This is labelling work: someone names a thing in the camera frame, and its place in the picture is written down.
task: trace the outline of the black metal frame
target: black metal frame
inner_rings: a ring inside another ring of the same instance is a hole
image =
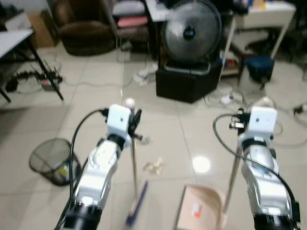
[[[40,66],[40,68],[42,69],[43,73],[46,75],[46,77],[48,78],[48,80],[50,81],[53,89],[55,92],[57,92],[59,98],[63,101],[64,98],[62,96],[62,94],[59,91],[58,86],[54,83],[51,75],[49,74],[48,70],[46,69],[43,61],[40,59],[39,55],[37,54],[37,51],[35,50],[35,48],[33,47],[31,40],[30,40],[30,36],[27,37],[25,40],[23,40],[22,42],[25,42],[27,47],[31,50],[34,58],[29,58],[27,55],[25,55],[23,52],[18,51],[18,54],[20,56],[22,56],[23,59],[15,59],[15,60],[11,60],[11,59],[6,59],[6,60],[0,60],[0,63],[16,63],[16,62],[37,62]],[[0,88],[0,94],[10,103],[11,100],[8,97],[8,95]]]

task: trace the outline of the metal pole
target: metal pole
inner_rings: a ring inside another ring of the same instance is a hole
[[[136,169],[136,158],[135,158],[135,138],[132,138],[131,142],[131,160],[132,160],[132,172],[133,172],[133,183],[134,183],[134,195],[138,197],[138,178]]]
[[[242,149],[239,146],[236,148],[236,153],[238,155],[242,154]],[[225,205],[224,205],[224,209],[223,209],[224,214],[226,214],[227,211],[228,211],[229,202],[230,202],[232,190],[234,188],[234,184],[235,184],[236,175],[237,175],[237,172],[238,172],[240,160],[241,159],[239,157],[236,157],[235,160],[234,160],[234,164],[232,166],[232,172],[231,172],[231,176],[230,176],[230,180],[229,180],[229,187],[228,187]]]

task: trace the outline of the black speaker box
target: black speaker box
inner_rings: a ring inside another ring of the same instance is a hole
[[[193,103],[216,89],[222,64],[211,63],[205,75],[174,72],[160,68],[155,73],[156,94],[177,101]]]

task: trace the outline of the tiled floor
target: tiled floor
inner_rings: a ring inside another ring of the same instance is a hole
[[[69,56],[62,45],[40,50],[50,64],[62,64],[61,73],[70,85],[62,84],[65,98],[61,102],[55,93],[10,94],[11,104],[0,98],[0,229],[53,229],[69,195],[68,188],[52,186],[32,172],[28,166],[31,151],[43,141],[62,137],[71,139],[77,124],[89,111],[122,103],[133,97],[143,109],[138,132],[149,135],[148,145],[137,144],[139,178],[149,179],[149,188],[139,213],[135,230],[171,230],[185,184],[201,183],[226,192],[233,157],[215,138],[212,122],[229,110],[213,108],[199,100],[185,104],[155,96],[155,84],[139,87],[127,84],[134,73],[145,66],[144,61],[117,63],[115,52],[95,57]],[[307,99],[307,83],[295,65],[277,62],[272,81],[266,91],[282,108],[291,108]],[[93,87],[78,83],[107,84]],[[220,91],[229,90],[220,84]],[[307,138],[307,130],[283,112],[278,115],[283,133],[276,143],[293,144]],[[223,139],[236,147],[235,131],[228,129],[229,120],[218,126]],[[101,136],[106,134],[104,119],[95,116],[86,122],[77,142],[76,153],[84,161]],[[301,217],[307,228],[307,147],[276,146],[281,175],[291,186],[301,205]],[[193,170],[192,159],[204,156],[210,162],[207,173]],[[159,176],[142,171],[149,161],[159,157],[164,168]],[[133,200],[130,152],[124,150],[112,189],[103,212],[99,229],[124,230],[125,219]],[[253,219],[249,208],[247,186],[239,173],[231,200],[227,230],[251,230]]]

